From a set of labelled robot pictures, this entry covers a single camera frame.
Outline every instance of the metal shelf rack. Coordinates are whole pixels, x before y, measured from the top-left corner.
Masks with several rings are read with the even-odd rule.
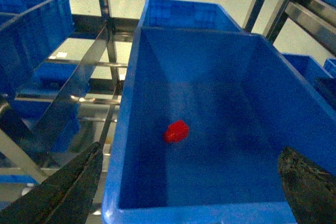
[[[251,32],[257,20],[265,0],[253,0],[243,24],[245,31]],[[99,0],[101,17],[88,15],[73,15],[75,32],[70,38],[94,39],[93,44],[83,56],[81,61],[48,59],[47,62],[70,63],[78,65],[72,76],[61,88],[55,97],[41,97],[37,95],[18,94],[17,100],[24,101],[48,101],[52,102],[49,109],[52,113],[45,114],[41,119],[39,133],[45,138],[56,138],[57,136],[46,131],[47,125],[53,120],[57,113],[58,103],[81,103],[81,104],[104,104],[108,105],[108,112],[103,118],[83,118],[86,121],[103,122],[102,133],[99,142],[104,145],[108,130],[115,114],[115,107],[120,104],[118,97],[122,94],[122,81],[119,79],[119,68],[127,68],[126,64],[118,63],[115,42],[132,42],[134,30],[138,19],[111,17],[109,0]],[[271,18],[263,32],[263,35],[271,42],[274,42],[279,35],[287,18],[292,19],[296,24],[307,31],[317,42],[336,55],[336,9],[321,0],[279,0]],[[99,62],[104,50],[107,48],[109,62]],[[91,79],[92,66],[109,67],[111,69],[111,80]],[[91,93],[111,95],[112,99],[93,98],[86,99],[80,96],[81,84],[90,83]],[[0,116],[10,110],[8,103],[0,98]],[[14,127],[21,127],[20,118],[8,122]],[[41,183],[48,176],[59,169],[41,166],[32,160],[26,153],[17,146],[14,141],[0,130],[0,152],[10,159],[16,167],[0,168],[2,175],[29,175],[38,183]],[[108,151],[104,156],[103,173],[107,172],[109,159]]]

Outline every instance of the bin floor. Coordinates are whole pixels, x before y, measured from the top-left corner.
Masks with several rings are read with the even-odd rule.
[[[239,85],[143,86],[138,208],[285,201],[279,153]],[[165,144],[163,132],[179,119],[189,136]]]

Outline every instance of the red object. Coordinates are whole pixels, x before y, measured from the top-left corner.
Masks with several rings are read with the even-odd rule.
[[[189,127],[182,120],[178,120],[168,126],[168,130],[163,134],[166,143],[177,143],[188,136]]]

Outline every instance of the red plastic piece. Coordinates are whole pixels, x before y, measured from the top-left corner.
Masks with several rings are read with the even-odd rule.
[[[189,127],[182,120],[178,120],[168,126],[168,130],[163,134],[166,143],[177,143],[188,136]]]

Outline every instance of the metal rail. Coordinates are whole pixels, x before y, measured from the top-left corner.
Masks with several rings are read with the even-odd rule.
[[[265,0],[252,0],[249,10],[247,11],[246,18],[243,23],[243,29],[247,32],[251,32],[260,10],[264,4]]]
[[[80,60],[61,60],[61,59],[47,59],[45,62],[56,63],[56,64],[80,64]],[[96,67],[113,67],[113,68],[127,68],[126,63],[112,63],[112,62],[94,62],[92,65]]]

